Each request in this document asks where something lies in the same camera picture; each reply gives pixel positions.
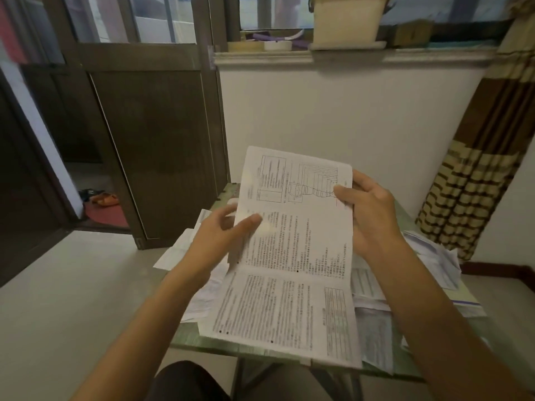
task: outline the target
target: curtain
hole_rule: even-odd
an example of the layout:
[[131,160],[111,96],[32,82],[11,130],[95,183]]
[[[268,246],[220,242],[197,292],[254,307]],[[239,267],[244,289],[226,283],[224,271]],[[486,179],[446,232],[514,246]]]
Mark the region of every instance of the curtain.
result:
[[525,10],[479,83],[416,220],[462,260],[472,257],[535,130],[535,13]]

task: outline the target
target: hand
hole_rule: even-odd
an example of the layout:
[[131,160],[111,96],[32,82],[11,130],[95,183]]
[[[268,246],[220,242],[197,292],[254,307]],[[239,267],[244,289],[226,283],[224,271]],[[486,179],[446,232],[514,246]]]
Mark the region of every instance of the hand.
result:
[[212,212],[199,228],[191,243],[184,261],[199,276],[208,280],[210,272],[231,249],[234,242],[253,232],[262,222],[260,214],[253,214],[236,226],[234,216],[237,204],[229,204]]
[[393,240],[403,240],[393,195],[367,175],[353,170],[353,186],[334,186],[338,199],[353,204],[353,251],[366,259]]

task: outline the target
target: left hand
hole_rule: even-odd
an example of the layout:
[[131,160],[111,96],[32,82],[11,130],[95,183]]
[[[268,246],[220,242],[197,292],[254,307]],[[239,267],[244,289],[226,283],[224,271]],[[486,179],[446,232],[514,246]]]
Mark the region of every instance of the left hand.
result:
[[209,278],[210,272],[231,249],[234,242],[244,237],[262,222],[260,214],[253,214],[236,226],[234,216],[228,216],[237,209],[237,204],[229,204],[212,212],[199,228],[184,261],[194,267],[199,276]]

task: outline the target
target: dark pants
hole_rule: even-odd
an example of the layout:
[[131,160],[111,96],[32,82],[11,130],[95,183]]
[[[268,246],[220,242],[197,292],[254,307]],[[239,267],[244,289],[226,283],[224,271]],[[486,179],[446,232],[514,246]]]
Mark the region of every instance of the dark pants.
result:
[[145,401],[230,401],[230,397],[201,366],[178,361],[160,371]]

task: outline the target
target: forearm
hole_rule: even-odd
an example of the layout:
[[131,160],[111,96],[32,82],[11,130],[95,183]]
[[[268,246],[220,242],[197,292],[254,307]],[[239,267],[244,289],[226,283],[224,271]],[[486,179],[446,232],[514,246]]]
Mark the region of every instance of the forearm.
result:
[[139,400],[150,386],[184,310],[202,286],[179,263],[137,311],[72,400]]
[[402,238],[366,260],[438,399],[530,399]]

